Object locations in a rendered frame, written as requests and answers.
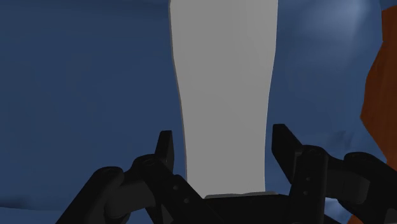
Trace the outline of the orange brown cushion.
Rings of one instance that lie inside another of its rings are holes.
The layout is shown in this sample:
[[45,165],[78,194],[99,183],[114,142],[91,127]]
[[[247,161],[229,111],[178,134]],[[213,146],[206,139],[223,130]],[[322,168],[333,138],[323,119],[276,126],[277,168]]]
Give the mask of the orange brown cushion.
[[349,153],[347,166],[370,181],[347,224],[397,224],[397,0],[382,10],[382,44],[366,78],[361,121],[386,158]]

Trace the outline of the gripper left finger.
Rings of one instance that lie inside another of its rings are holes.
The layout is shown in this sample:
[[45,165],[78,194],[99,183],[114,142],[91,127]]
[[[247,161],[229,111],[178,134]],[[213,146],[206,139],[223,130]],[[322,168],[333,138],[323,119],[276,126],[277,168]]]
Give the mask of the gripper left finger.
[[155,152],[136,158],[129,170],[96,170],[55,224],[127,224],[140,209],[153,224],[224,224],[173,167],[172,132],[165,130]]

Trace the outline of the tall grey vase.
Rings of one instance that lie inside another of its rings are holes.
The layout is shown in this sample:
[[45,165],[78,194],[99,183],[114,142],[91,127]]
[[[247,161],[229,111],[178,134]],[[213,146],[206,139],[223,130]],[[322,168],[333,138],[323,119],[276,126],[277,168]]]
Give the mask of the tall grey vase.
[[278,0],[170,0],[186,180],[202,197],[265,190]]

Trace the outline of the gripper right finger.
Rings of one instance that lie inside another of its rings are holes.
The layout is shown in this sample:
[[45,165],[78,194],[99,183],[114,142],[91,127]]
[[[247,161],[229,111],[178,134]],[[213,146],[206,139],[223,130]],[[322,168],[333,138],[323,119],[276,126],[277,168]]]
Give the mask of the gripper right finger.
[[336,224],[324,213],[327,198],[363,224],[397,224],[397,171],[377,157],[352,152],[337,159],[303,145],[285,124],[272,127],[272,154],[291,184],[285,224]]

